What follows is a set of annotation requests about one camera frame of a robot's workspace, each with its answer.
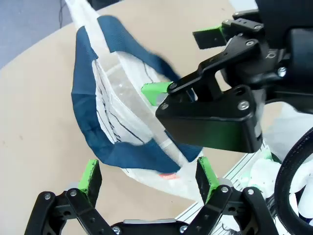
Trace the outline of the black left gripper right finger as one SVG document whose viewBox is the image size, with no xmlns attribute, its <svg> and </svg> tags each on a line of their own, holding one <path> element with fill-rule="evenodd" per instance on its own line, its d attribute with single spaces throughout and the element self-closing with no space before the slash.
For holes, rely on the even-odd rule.
<svg viewBox="0 0 313 235">
<path fill-rule="evenodd" d="M 278 234 L 258 188 L 221 185 L 206 157 L 198 158 L 195 178 L 204 205 L 189 224 L 189 235 L 211 234 L 223 215 L 233 216 L 242 235 Z"/>
</svg>

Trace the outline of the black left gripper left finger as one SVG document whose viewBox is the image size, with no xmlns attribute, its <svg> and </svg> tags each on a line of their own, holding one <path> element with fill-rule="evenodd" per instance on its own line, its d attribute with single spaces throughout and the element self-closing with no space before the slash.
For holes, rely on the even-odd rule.
<svg viewBox="0 0 313 235">
<path fill-rule="evenodd" d="M 102 184 L 99 161 L 90 160 L 78 187 L 55 195 L 41 192 L 34 204 L 26 235 L 60 235 L 68 220 L 76 219 L 89 235 L 111 235 L 112 228 L 96 210 Z"/>
</svg>

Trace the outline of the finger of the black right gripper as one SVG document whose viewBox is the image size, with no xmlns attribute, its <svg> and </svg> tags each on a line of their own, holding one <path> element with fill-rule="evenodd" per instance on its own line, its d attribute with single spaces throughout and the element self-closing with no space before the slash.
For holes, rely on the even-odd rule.
<svg viewBox="0 0 313 235">
<path fill-rule="evenodd" d="M 198 47 L 200 49 L 221 47 L 234 36 L 254 38 L 264 33 L 259 10 L 239 11 L 232 17 L 231 20 L 224 20 L 220 26 L 193 32 Z"/>
</svg>

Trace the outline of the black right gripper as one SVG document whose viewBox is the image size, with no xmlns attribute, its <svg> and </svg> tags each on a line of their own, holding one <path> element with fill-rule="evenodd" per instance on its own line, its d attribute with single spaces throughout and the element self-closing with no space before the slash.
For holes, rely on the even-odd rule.
<svg viewBox="0 0 313 235">
<path fill-rule="evenodd" d="M 259 75 L 251 84 L 267 91 L 267 102 L 282 101 L 302 113 L 313 111 L 313 2 L 311 0 L 258 0 L 265 38 L 271 49 L 279 49 L 281 58 L 270 72 Z M 223 92 L 215 78 L 217 71 L 252 58 L 259 52 L 256 40 L 233 37 L 221 53 L 201 62 L 198 69 L 179 78 L 161 61 L 161 74 L 169 82 L 146 83 L 141 94 L 153 106 L 164 101 L 183 106 L 263 106 L 265 92 L 252 91 L 238 79 Z"/>
</svg>

